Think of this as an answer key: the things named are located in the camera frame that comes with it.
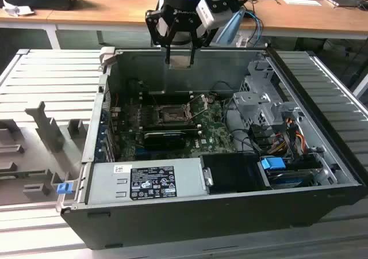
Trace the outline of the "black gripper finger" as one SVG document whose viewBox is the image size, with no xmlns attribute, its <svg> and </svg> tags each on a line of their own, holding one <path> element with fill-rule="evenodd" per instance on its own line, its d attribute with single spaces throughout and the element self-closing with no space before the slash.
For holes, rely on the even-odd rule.
<svg viewBox="0 0 368 259">
<path fill-rule="evenodd" d="M 190 65 L 194 64 L 195 52 L 201 47 L 208 47 L 215 36 L 215 29 L 207 29 L 204 25 L 189 25 L 191 42 Z"/>
<path fill-rule="evenodd" d="M 151 39 L 155 45 L 160 45 L 162 48 L 166 49 L 165 63 L 169 64 L 171 54 L 170 46 L 176 34 L 176 19 L 174 19 L 170 25 L 167 25 L 165 34 L 161 35 L 158 30 L 159 20 L 161 18 L 163 18 L 161 10 L 147 10 L 145 13 L 145 21 L 151 35 Z"/>
</svg>

